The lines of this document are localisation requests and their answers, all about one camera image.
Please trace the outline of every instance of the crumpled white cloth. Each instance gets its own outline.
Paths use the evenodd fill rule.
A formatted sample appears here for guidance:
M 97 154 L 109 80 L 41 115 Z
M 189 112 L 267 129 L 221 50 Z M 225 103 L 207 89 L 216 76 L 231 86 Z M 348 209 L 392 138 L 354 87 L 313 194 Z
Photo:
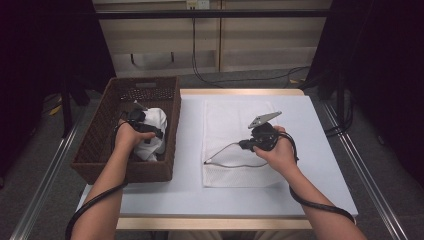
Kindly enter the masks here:
M 165 152 L 166 114 L 160 108 L 149 108 L 144 113 L 146 114 L 146 119 L 143 123 L 159 128 L 163 132 L 163 138 L 161 140 L 158 137 L 154 137 L 150 140 L 150 143 L 141 141 L 134 148 L 134 153 L 143 160 L 157 161 L 156 154 Z
M 266 187 L 284 180 L 265 160 L 238 145 L 240 140 L 251 138 L 252 129 L 247 127 L 255 117 L 275 112 L 270 102 L 205 101 L 204 109 L 204 186 Z M 270 123 L 276 125 L 277 119 Z

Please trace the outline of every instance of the person's right arm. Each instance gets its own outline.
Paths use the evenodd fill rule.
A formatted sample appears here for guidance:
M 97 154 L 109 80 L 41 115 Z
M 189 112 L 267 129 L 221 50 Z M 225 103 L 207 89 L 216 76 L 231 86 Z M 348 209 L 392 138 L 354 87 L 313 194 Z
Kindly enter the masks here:
M 283 127 L 275 127 L 285 132 Z M 293 191 L 302 199 L 334 206 L 300 171 L 293 156 L 291 143 L 280 138 L 275 148 L 269 152 L 254 147 L 256 155 L 287 180 Z M 348 218 L 340 214 L 327 212 L 302 205 L 302 208 L 314 229 L 318 239 L 366 239 L 359 228 Z

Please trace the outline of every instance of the white table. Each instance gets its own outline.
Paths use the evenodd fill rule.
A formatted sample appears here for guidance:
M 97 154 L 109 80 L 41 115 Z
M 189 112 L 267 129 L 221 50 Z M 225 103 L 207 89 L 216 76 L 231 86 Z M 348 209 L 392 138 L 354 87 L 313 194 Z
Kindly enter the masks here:
M 124 190 L 117 229 L 277 230 L 310 229 L 286 182 L 266 188 L 205 188 L 201 149 L 204 100 L 270 101 L 283 114 L 278 122 L 292 135 L 298 165 L 336 206 L 357 209 L 312 103 L 300 90 L 181 90 L 173 180 L 130 184 Z M 81 202 L 90 186 L 87 186 Z

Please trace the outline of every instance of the forearm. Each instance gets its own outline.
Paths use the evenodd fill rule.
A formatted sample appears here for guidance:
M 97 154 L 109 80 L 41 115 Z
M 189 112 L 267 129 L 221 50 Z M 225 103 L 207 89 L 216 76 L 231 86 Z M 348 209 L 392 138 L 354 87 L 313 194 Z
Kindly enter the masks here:
M 115 149 L 84 203 L 123 183 L 128 156 L 128 150 Z M 121 200 L 122 190 L 119 190 L 93 205 L 76 222 L 73 239 L 113 239 Z
M 298 169 L 285 175 L 293 191 L 302 199 L 334 206 Z M 366 239 L 345 216 L 302 205 L 318 239 Z

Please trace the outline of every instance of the brown wicker basket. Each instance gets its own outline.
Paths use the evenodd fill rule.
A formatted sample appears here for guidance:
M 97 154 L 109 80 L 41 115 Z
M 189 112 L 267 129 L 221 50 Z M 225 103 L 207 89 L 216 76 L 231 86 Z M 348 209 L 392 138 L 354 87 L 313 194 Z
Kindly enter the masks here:
M 175 138 L 180 117 L 181 95 L 177 77 L 113 78 L 71 163 L 79 175 L 93 184 L 111 154 L 113 128 L 122 111 L 130 111 L 134 100 L 148 108 L 161 108 L 167 116 L 166 149 L 158 161 L 147 162 L 131 154 L 126 177 L 130 183 L 166 182 L 172 179 Z

